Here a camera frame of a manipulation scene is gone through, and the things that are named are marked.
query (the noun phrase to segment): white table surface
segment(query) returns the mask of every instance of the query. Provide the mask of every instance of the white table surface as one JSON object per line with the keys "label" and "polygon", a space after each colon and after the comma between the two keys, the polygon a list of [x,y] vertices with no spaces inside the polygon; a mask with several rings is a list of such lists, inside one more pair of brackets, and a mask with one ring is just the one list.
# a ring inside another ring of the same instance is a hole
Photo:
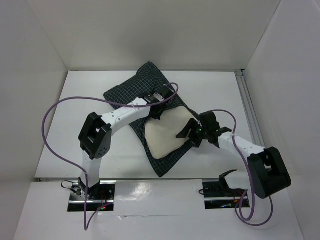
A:
{"label": "white table surface", "polygon": [[[302,240],[287,190],[272,196],[274,214],[261,227],[244,225],[234,209],[205,210],[201,180],[122,181],[114,212],[98,213],[84,231],[83,212],[67,212],[70,191],[60,182],[33,182],[14,240]],[[249,208],[243,210],[249,215]],[[256,198],[253,223],[270,213]]]}
{"label": "white table surface", "polygon": [[[123,83],[135,71],[70,71],[60,99],[72,96],[103,98],[103,93]],[[197,113],[213,109],[232,112],[237,121],[236,133],[251,141],[250,130],[233,72],[165,71],[169,82],[179,84],[179,95]],[[77,164],[82,162],[78,135],[92,112],[104,114],[113,108],[105,103],[89,100],[71,100],[60,104],[55,112],[48,134],[52,148]],[[222,127],[233,128],[233,120],[226,113],[217,112]],[[237,156],[203,141],[200,148],[192,148],[163,177],[164,179],[217,178],[231,170],[245,170]],[[35,174],[36,178],[78,178],[80,170],[53,156],[45,147]],[[112,137],[111,149],[103,158],[100,168],[103,179],[158,179],[144,148],[131,129],[126,126]]]}

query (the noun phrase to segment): plaid fabric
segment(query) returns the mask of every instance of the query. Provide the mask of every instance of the plaid fabric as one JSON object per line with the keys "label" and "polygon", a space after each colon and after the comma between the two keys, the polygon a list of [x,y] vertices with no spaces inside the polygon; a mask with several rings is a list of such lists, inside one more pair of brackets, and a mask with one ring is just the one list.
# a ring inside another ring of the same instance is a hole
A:
{"label": "plaid fabric", "polygon": [[[107,101],[115,103],[128,104],[135,100],[143,93],[158,91],[164,84],[169,83],[161,71],[152,63],[147,62],[136,73],[135,76],[125,81],[103,94]],[[188,106],[177,95],[166,106],[165,110],[174,109],[180,106],[186,107],[197,119],[199,115],[190,110]],[[145,123],[150,117],[139,119],[130,124],[135,134],[140,139],[144,146],[145,153],[153,167],[155,173],[161,178],[186,154],[192,147],[190,141],[187,141],[182,147],[171,152],[168,156],[161,159],[154,159],[150,153],[146,138],[145,138]]]}

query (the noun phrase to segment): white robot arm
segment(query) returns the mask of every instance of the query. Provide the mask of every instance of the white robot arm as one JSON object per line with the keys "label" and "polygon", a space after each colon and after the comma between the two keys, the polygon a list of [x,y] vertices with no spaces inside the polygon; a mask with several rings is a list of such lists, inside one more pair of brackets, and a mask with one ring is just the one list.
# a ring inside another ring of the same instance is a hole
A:
{"label": "white robot arm", "polygon": [[[129,103],[128,105],[147,105],[148,103],[143,100],[142,98],[136,98],[133,102]],[[132,122],[146,118],[150,114],[151,107],[141,107],[141,108],[128,108],[128,107],[121,107],[117,110],[112,112],[103,114],[99,116],[99,119],[104,123],[108,123],[109,129],[108,131],[111,132],[110,137],[112,137],[117,131],[121,128],[131,124]],[[104,129],[96,128],[97,136],[99,135],[100,131],[104,131]],[[102,157],[107,154],[110,149],[110,143],[108,142],[106,145],[102,144],[100,148],[97,149],[97,158],[90,158],[90,155],[86,150],[82,151],[82,167],[86,170],[88,176],[88,188],[89,190],[92,189],[93,186],[98,185],[100,182],[99,172],[100,172],[100,165]],[[80,175],[80,181],[84,184],[85,183],[85,173],[82,172]]]}
{"label": "white robot arm", "polygon": [[[166,106],[166,103],[162,102],[173,94],[170,88],[163,86],[158,92],[146,93],[137,97],[128,104],[132,107],[121,107],[103,115],[97,115],[95,112],[89,114],[79,135],[82,149],[82,167],[87,173],[89,195],[100,184],[101,160],[110,150],[111,137],[121,128],[136,120],[148,116],[160,119]],[[84,172],[81,173],[78,181],[81,188],[85,190],[86,175]]]}
{"label": "white robot arm", "polygon": [[[237,147],[248,163],[255,193],[261,199],[265,199],[291,185],[289,173],[278,149],[257,146],[237,135],[233,135],[231,129],[220,127],[213,111],[201,113],[199,121],[190,119],[176,137],[186,138],[187,136],[196,148],[200,146],[203,140],[208,140],[210,144],[239,156],[233,143],[234,136]],[[233,176],[237,175],[233,171],[227,173]]]}

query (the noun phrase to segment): purple cable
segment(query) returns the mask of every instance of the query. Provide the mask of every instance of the purple cable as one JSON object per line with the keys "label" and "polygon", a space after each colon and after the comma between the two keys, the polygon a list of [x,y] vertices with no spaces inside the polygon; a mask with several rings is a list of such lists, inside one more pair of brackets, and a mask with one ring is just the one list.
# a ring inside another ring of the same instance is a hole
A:
{"label": "purple cable", "polygon": [[237,215],[237,217],[245,224],[249,225],[249,226],[254,226],[254,227],[259,227],[259,226],[262,226],[264,224],[266,224],[267,222],[270,221],[273,213],[274,213],[274,204],[272,202],[272,199],[271,197],[269,196],[269,199],[270,199],[270,204],[271,204],[271,212],[270,212],[270,215],[269,217],[267,218],[266,221],[262,222],[262,223],[257,223],[257,224],[252,224],[252,223],[249,223],[248,221],[250,221],[252,219],[252,217],[254,216],[254,213],[255,213],[255,207],[256,207],[256,198],[255,198],[255,187],[254,187],[254,182],[253,182],[253,179],[252,179],[252,175],[251,175],[251,172],[250,172],[250,168],[248,166],[248,163],[247,163],[247,160],[245,158],[245,156],[243,155],[243,153],[241,152],[241,150],[239,149],[237,143],[236,143],[236,138],[235,138],[235,133],[236,133],[236,128],[237,128],[237,120],[235,118],[235,116],[227,111],[227,110],[223,110],[223,109],[216,109],[216,110],[212,110],[213,112],[224,112],[224,113],[227,113],[229,114],[232,118],[233,118],[233,121],[234,121],[234,127],[233,127],[233,130],[232,130],[232,143],[234,145],[234,148],[236,149],[236,151],[239,153],[241,159],[243,160],[243,163],[245,165],[245,168],[246,168],[246,171],[248,173],[248,176],[249,176],[249,181],[250,181],[250,187],[251,187],[251,194],[252,194],[252,202],[251,202],[251,212],[250,212],[250,215],[248,217],[244,217],[243,213],[242,213],[242,206],[243,206],[243,202],[244,202],[244,198],[248,192],[248,190],[244,191],[244,193],[242,194],[241,196],[241,199],[240,199],[240,202],[238,202],[236,205],[235,205],[235,213]]}
{"label": "purple cable", "polygon": [[87,171],[81,167],[80,165],[60,156],[58,153],[56,153],[49,145],[48,141],[47,141],[47,138],[46,138],[46,134],[45,134],[45,125],[46,125],[46,120],[47,120],[47,117],[49,115],[49,113],[57,106],[59,105],[60,103],[63,103],[65,101],[68,101],[68,100],[74,100],[74,99],[82,99],[82,100],[93,100],[93,101],[98,101],[98,102],[102,102],[102,103],[106,103],[106,104],[110,104],[110,105],[114,105],[114,106],[119,106],[119,107],[126,107],[126,108],[147,108],[147,107],[153,107],[153,106],[157,106],[157,105],[161,105],[163,103],[166,103],[168,101],[170,101],[171,99],[173,99],[177,94],[178,94],[178,91],[179,91],[179,85],[176,84],[175,82],[170,82],[168,84],[166,84],[165,86],[170,86],[170,85],[175,85],[176,86],[176,90],[175,92],[170,96],[168,97],[167,99],[165,99],[164,101],[162,102],[157,102],[157,103],[152,103],[152,104],[148,104],[148,105],[127,105],[127,104],[122,104],[122,103],[117,103],[117,102],[112,102],[112,101],[107,101],[107,100],[102,100],[102,99],[99,99],[99,98],[95,98],[95,97],[86,97],[86,96],[71,96],[71,97],[67,97],[67,98],[64,98],[64,99],[61,99],[59,101],[57,101],[55,104],[53,104],[49,109],[48,111],[45,113],[44,117],[43,117],[43,120],[42,120],[42,125],[41,125],[41,134],[42,134],[42,139],[43,139],[43,142],[44,142],[44,145],[48,148],[48,150],[54,155],[56,156],[57,158],[65,161],[66,163],[68,164],[71,164],[77,168],[79,168],[81,171],[84,172],[84,175],[85,175],[85,195],[84,195],[84,210],[83,210],[83,213],[84,213],[84,230],[87,231],[88,228],[89,228],[89,224],[91,222],[91,219],[94,217],[94,215],[99,212],[101,210],[101,207],[99,207],[93,214],[92,216],[90,217],[88,223],[87,223],[87,200],[88,200],[88,196],[87,196],[87,192],[88,192],[88,173]]}

